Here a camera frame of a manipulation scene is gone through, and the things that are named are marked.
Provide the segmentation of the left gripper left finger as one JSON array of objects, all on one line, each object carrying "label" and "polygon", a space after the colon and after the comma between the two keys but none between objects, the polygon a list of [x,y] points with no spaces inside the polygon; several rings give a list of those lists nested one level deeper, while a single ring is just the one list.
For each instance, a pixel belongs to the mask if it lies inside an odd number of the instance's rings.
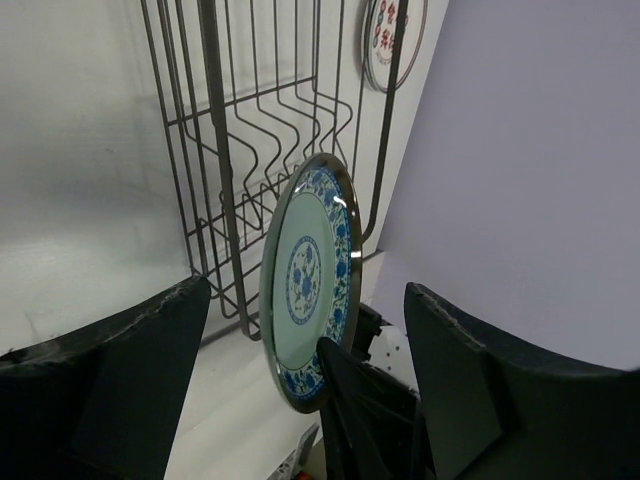
[{"label": "left gripper left finger", "polygon": [[209,305],[191,277],[2,355],[2,478],[163,478]]}]

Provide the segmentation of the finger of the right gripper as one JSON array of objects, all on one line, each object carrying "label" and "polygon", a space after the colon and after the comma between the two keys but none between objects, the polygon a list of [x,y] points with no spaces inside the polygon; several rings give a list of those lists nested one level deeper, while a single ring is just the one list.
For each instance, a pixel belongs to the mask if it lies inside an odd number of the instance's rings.
[{"label": "finger of the right gripper", "polygon": [[419,397],[329,338],[317,353],[327,381],[321,423],[329,479],[423,479],[425,427]]}]

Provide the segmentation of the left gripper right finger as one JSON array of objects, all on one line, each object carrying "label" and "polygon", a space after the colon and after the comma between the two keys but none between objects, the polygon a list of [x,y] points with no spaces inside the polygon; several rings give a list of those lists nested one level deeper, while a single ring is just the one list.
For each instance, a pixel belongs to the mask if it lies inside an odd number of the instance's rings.
[{"label": "left gripper right finger", "polygon": [[439,479],[635,479],[639,373],[536,346],[410,283],[404,318]]}]

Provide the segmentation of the green rimmed white plate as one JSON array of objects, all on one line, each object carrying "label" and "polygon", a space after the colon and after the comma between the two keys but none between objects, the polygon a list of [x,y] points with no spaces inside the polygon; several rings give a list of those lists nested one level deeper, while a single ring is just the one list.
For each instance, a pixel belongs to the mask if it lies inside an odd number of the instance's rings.
[{"label": "green rimmed white plate", "polygon": [[273,381],[309,414],[329,388],[317,353],[326,337],[351,349],[360,309],[363,234],[346,166],[319,152],[293,173],[273,214],[260,267],[259,320]]}]

